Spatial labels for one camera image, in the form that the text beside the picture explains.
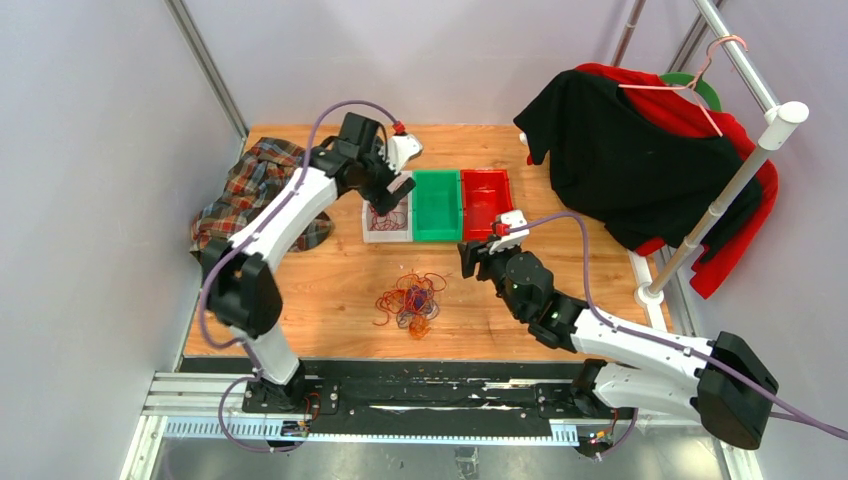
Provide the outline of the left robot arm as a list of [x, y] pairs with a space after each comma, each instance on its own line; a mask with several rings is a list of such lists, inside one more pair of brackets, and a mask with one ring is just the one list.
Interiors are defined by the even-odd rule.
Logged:
[[199, 307], [227, 327], [254, 364], [268, 400], [283, 413], [306, 400], [304, 369], [279, 318], [283, 299], [274, 272], [309, 224], [340, 197], [356, 192], [378, 214], [390, 213], [412, 192], [402, 174], [423, 145], [395, 123], [382, 138], [380, 122], [349, 112], [337, 135], [310, 142], [292, 181], [270, 205], [230, 239], [210, 241], [201, 252]]

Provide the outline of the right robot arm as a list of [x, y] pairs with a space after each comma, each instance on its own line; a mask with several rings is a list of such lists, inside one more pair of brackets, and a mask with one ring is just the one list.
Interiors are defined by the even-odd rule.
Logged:
[[492, 253], [472, 241], [457, 249], [463, 277], [491, 282], [539, 343], [589, 355], [571, 384], [580, 414], [646, 409], [697, 421], [732, 446], [760, 447], [779, 384], [740, 336], [678, 336], [593, 311], [556, 290], [553, 273], [519, 247]]

